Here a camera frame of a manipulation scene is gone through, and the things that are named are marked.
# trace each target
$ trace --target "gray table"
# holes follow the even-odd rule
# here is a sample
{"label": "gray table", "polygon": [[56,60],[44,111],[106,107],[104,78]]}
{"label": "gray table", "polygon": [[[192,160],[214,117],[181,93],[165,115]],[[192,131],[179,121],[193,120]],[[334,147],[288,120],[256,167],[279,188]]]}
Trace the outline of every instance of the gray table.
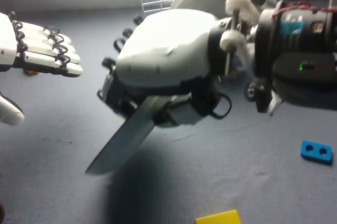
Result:
{"label": "gray table", "polygon": [[155,129],[117,173],[84,174],[123,122],[96,91],[106,73],[101,60],[116,56],[112,42],[137,12],[24,16],[71,37],[84,74],[1,73],[1,91],[26,115],[19,127],[0,124],[5,223],[187,224],[232,209],[242,224],[335,223],[336,169],[303,160],[300,144],[337,150],[337,113],[284,104],[269,118],[245,101],[243,86],[229,89],[233,110],[226,119]]}

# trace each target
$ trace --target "hole in blue block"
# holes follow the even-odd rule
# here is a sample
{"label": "hole in blue block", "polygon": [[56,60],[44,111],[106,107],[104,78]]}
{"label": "hole in blue block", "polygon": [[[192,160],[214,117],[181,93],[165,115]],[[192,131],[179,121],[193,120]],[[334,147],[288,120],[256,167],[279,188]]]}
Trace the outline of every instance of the hole in blue block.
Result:
{"label": "hole in blue block", "polygon": [[321,148],[320,149],[320,154],[325,156],[326,155],[326,149]]}
{"label": "hole in blue block", "polygon": [[311,145],[307,145],[307,146],[305,147],[305,150],[306,150],[307,152],[309,152],[309,153],[312,153],[312,152],[314,151],[314,147],[311,146]]}

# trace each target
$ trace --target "yellow block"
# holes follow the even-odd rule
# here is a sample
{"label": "yellow block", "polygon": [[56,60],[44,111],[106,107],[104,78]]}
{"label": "yellow block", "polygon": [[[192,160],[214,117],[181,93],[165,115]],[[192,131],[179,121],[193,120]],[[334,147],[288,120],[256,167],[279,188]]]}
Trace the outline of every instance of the yellow block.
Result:
{"label": "yellow block", "polygon": [[218,213],[195,220],[195,224],[241,224],[236,210]]}

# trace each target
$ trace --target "white linkage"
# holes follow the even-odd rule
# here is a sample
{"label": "white linkage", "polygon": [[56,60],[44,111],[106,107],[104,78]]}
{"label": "white linkage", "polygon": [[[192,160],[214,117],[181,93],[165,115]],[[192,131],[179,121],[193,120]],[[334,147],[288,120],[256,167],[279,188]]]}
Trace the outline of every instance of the white linkage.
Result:
{"label": "white linkage", "polygon": [[[0,71],[11,67],[67,77],[82,74],[80,57],[69,37],[54,27],[16,20],[15,13],[0,13]],[[0,93],[0,122],[18,125],[24,121],[21,108]]]}

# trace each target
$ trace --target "blue block with holes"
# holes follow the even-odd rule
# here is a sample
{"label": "blue block with holes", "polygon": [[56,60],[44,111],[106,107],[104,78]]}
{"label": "blue block with holes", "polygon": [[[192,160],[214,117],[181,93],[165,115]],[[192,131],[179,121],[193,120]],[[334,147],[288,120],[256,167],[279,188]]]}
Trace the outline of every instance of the blue block with holes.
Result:
{"label": "blue block with holes", "polygon": [[331,165],[332,149],[327,145],[303,141],[301,145],[301,157],[310,161]]}

